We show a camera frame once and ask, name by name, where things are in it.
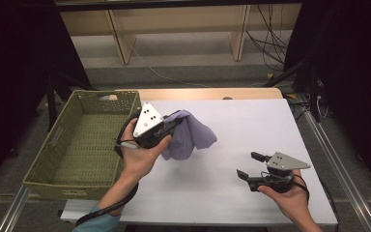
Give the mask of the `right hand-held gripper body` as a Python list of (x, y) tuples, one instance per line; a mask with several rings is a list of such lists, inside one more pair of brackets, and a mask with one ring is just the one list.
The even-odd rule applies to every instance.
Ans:
[(294, 170), (311, 167), (309, 163), (280, 152), (269, 157), (271, 159), (265, 162), (268, 171), (261, 173), (257, 185), (270, 187), (279, 193), (289, 191), (294, 185)]

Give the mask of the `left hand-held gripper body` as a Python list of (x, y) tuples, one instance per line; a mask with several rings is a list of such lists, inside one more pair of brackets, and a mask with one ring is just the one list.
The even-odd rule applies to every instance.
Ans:
[(165, 124), (164, 117), (146, 101), (140, 109), (133, 137), (140, 147), (150, 149), (156, 147), (166, 135), (173, 135), (175, 127), (173, 122)]

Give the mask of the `purple shorts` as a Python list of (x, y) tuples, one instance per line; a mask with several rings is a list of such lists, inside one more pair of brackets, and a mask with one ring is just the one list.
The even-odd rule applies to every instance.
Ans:
[(169, 146), (162, 152), (165, 160), (187, 160), (194, 149), (211, 147), (217, 137), (189, 111), (184, 110), (183, 122), (175, 128)]

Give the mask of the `green woven basket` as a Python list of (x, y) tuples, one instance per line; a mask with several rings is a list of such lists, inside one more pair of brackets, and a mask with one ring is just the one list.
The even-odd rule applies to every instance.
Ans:
[(120, 176), (115, 142), (140, 106), (136, 91), (73, 91), (23, 185), (45, 199), (100, 199)]

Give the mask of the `person's left hand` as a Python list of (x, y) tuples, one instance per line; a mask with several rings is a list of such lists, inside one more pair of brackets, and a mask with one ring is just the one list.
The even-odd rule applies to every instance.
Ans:
[(155, 147), (151, 149), (132, 148), (133, 129), (136, 119), (131, 120), (123, 133), (122, 139), (129, 142), (129, 145), (122, 148), (124, 159), (124, 170), (118, 182), (121, 185), (136, 185), (143, 177), (148, 175), (161, 153), (168, 148), (171, 136), (166, 135)]

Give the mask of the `person's right hand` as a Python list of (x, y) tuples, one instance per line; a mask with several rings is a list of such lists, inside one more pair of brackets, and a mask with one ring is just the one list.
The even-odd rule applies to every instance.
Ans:
[(285, 193), (276, 192), (272, 188), (266, 186), (260, 186), (258, 190), (271, 198), (285, 217), (295, 222), (309, 219), (311, 215), (308, 209), (307, 193), (303, 189), (305, 181), (301, 177), (299, 170), (294, 170), (293, 173), (294, 182), (299, 185), (293, 186)]

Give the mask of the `white table board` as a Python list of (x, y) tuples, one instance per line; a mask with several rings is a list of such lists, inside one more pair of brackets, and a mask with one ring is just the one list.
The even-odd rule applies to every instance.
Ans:
[(126, 224), (285, 226), (289, 220), (266, 195), (253, 192), (237, 173), (258, 177), (264, 163), (257, 152), (281, 152), (310, 162), (288, 103), (276, 100), (154, 101), (167, 115), (179, 109), (211, 128), (216, 143), (187, 160), (157, 159), (152, 172), (121, 217)]

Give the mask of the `black metal stand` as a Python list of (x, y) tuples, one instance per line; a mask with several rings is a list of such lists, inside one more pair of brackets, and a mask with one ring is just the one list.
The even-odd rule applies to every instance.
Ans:
[(293, 76), (298, 76), (300, 72), (303, 70), (303, 67), (306, 65), (306, 62), (304, 60), (298, 62), (295, 64), (293, 67), (288, 69), (287, 71), (282, 72), (280, 75), (277, 77), (271, 78), (268, 82), (264, 84), (264, 87), (274, 87), (275, 85), (279, 84), (280, 82), (293, 77)]
[(51, 130), (57, 120), (57, 108), (55, 95), (58, 95), (63, 102), (67, 102), (72, 93), (72, 87), (79, 87), (83, 90), (96, 91), (88, 79), (80, 80), (65, 72), (53, 72), (45, 80), (47, 108), (49, 114), (49, 127)]

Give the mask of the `beige wooden shelf unit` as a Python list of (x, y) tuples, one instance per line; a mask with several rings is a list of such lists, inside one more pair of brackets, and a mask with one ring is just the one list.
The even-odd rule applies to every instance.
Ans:
[(65, 12), (72, 36), (111, 36), (122, 64), (129, 63), (141, 34), (226, 32), (236, 61), (242, 59), (244, 32), (292, 30), (301, 4), (177, 7), (138, 10)]

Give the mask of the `black crossbar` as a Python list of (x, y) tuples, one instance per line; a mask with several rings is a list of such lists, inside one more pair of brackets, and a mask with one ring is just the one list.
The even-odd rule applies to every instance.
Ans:
[(302, 3), (304, 0), (121, 0), (56, 3), (60, 12)]

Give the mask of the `black curtain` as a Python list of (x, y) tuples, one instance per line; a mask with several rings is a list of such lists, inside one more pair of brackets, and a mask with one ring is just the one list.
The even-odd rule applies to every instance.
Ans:
[(55, 0), (0, 0), (0, 165), (46, 91), (91, 83)]
[(300, 0), (285, 67), (307, 53), (329, 19), (312, 64), (328, 104), (371, 172), (371, 0)]

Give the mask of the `aluminium rail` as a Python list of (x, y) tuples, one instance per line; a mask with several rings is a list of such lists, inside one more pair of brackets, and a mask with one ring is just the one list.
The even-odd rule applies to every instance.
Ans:
[(30, 189), (22, 185), (14, 196), (14, 200), (4, 214), (0, 222), (0, 232), (13, 232), (14, 227), (20, 217), (20, 214), (26, 204)]
[(304, 94), (293, 108), (306, 148), (328, 195), (338, 232), (371, 232), (371, 172), (332, 117), (316, 121)]

